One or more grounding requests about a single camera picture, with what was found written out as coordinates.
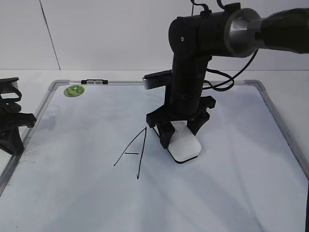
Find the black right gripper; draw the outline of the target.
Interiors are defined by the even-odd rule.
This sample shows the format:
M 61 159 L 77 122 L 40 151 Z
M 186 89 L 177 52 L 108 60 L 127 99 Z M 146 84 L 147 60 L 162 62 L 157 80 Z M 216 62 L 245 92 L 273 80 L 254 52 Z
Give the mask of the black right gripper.
M 148 113 L 146 122 L 151 128 L 157 127 L 160 143 L 164 149 L 167 149 L 175 133 L 172 122 L 187 121 L 187 128 L 193 135 L 196 135 L 210 118 L 207 109 L 214 108 L 215 104 L 216 100 L 211 96 L 196 97 L 188 100 L 171 97 L 168 103 Z

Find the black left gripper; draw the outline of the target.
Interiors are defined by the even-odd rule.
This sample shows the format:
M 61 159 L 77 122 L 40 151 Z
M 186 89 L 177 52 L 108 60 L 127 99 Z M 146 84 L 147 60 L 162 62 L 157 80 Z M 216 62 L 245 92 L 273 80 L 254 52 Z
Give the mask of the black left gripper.
M 33 128 L 36 123 L 33 114 L 12 111 L 0 107 L 0 148 L 10 155 L 20 155 L 24 145 L 20 137 L 19 127 Z

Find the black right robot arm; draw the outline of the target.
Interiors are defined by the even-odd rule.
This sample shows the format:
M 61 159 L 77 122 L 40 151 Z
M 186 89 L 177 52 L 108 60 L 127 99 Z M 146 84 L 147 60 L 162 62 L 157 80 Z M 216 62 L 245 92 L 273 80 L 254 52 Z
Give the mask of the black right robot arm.
M 175 133 L 172 123 L 186 121 L 196 134 L 210 118 L 207 109 L 215 99 L 202 96 L 208 62 L 212 57 L 246 58 L 258 49 L 306 54 L 309 51 L 309 11 L 296 8 L 261 18 L 240 3 L 212 12 L 207 5 L 198 15 L 179 16 L 169 27 L 173 51 L 171 70 L 144 76 L 146 89 L 165 87 L 164 104 L 146 116 L 157 128 L 160 143 L 167 148 Z

